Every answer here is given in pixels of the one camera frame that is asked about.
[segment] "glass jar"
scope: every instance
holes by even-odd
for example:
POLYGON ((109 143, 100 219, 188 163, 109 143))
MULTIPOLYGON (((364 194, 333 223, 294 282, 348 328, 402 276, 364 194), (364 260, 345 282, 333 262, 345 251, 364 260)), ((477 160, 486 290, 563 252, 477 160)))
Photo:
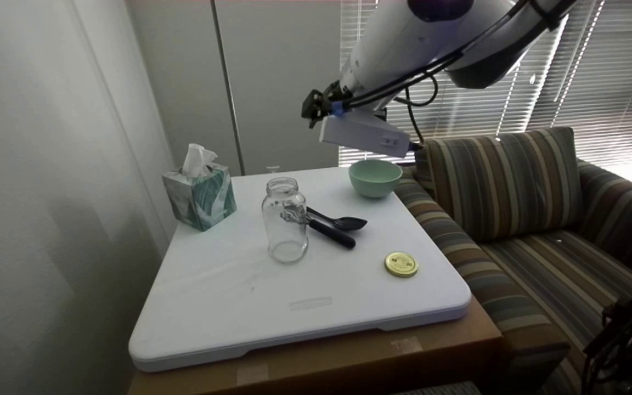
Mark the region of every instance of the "glass jar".
POLYGON ((272 178, 266 185, 263 225, 269 251, 274 262, 298 262, 309 249, 308 200, 294 178, 272 178))

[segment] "green bowl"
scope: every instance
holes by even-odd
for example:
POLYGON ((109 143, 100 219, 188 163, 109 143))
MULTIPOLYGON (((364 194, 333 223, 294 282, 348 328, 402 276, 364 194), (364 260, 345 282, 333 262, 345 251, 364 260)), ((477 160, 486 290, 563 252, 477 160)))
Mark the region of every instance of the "green bowl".
POLYGON ((402 180, 402 173, 405 170, 399 165, 378 158, 361 160, 350 170, 353 189, 371 200, 387 197, 402 180))

